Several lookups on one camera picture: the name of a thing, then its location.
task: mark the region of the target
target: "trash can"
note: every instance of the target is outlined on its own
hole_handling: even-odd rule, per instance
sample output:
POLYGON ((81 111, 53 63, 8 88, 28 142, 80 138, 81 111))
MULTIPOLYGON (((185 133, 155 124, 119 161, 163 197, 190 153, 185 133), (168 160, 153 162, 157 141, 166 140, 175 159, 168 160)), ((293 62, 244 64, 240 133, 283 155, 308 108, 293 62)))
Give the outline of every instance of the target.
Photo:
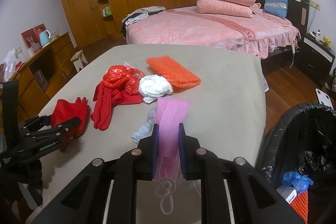
POLYGON ((264 137, 255 167, 275 188, 288 171, 309 175, 308 223, 335 223, 336 112, 317 103, 286 111, 264 137))

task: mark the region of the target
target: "power cord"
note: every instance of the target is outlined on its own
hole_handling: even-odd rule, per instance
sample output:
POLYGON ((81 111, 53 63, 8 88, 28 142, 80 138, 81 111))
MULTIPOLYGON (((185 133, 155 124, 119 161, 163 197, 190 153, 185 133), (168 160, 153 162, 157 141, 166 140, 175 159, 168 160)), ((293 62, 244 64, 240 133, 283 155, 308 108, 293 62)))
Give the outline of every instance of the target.
POLYGON ((316 11, 317 11, 317 8, 315 7, 314 15, 313 15, 313 18, 312 18, 312 20, 311 20, 311 22, 310 22, 309 28, 307 29, 307 33, 309 33, 310 28, 311 28, 311 26, 312 26, 312 24, 313 24, 313 21, 314 21, 315 15, 316 15, 316 11))
POLYGON ((293 59, 292 59, 292 64, 289 66, 289 68, 292 68, 293 65, 294 65, 294 62, 295 62, 295 60, 296 60, 296 59, 294 60, 295 53, 300 52, 300 48, 299 48, 299 47, 295 48, 295 45, 296 45, 296 44, 297 44, 297 40, 296 40, 296 38, 295 38, 295 40, 293 41, 293 45, 292 45, 293 59))

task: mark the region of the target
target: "orange scrubber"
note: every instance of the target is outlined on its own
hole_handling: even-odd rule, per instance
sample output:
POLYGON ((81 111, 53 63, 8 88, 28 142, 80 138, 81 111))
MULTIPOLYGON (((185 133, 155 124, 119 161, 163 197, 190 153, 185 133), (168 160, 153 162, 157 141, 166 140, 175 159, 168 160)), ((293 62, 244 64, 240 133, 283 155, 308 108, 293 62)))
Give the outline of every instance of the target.
POLYGON ((166 78, 173 86, 193 88, 201 83, 201 80, 196 75, 167 55, 149 58, 147 59, 147 64, 166 78))
POLYGON ((292 208, 308 223, 308 191, 297 196, 290 204, 292 208))

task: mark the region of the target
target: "gray table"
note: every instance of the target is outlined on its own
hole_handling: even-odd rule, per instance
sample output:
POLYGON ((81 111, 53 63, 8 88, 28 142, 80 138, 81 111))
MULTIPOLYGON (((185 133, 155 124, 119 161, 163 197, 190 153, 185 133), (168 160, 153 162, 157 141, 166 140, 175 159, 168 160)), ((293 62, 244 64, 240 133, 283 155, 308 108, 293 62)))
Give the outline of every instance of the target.
MULTIPOLYGON (((185 122, 187 135, 198 138, 201 146, 220 158, 242 156, 254 165, 265 127, 263 74, 260 59, 239 52, 186 45, 114 47, 80 71, 40 114, 51 114, 58 99, 74 102, 77 97, 87 97, 92 111, 95 87, 110 66, 128 62, 150 75, 154 73, 146 59, 163 55, 171 56, 202 80, 199 86, 173 95, 191 101, 185 122)), ((93 159, 117 159, 135 148, 131 136, 155 106, 156 102, 117 106, 106 131, 94 129, 90 120, 85 134, 72 141, 65 153, 55 151, 43 157, 43 207, 93 159)), ((154 194, 156 185, 138 183, 137 224, 188 224, 200 220, 200 198, 192 183, 179 176, 170 216, 160 211, 160 200, 154 194)))

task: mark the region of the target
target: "blue kettle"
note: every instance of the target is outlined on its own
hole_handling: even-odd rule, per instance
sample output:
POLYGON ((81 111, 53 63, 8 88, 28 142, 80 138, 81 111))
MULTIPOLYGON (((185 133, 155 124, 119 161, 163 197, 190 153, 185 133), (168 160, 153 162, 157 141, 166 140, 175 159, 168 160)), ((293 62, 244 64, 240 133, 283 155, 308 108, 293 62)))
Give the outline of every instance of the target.
POLYGON ((48 30, 45 30, 39 34, 42 47, 50 43, 50 37, 51 37, 51 33, 48 30))

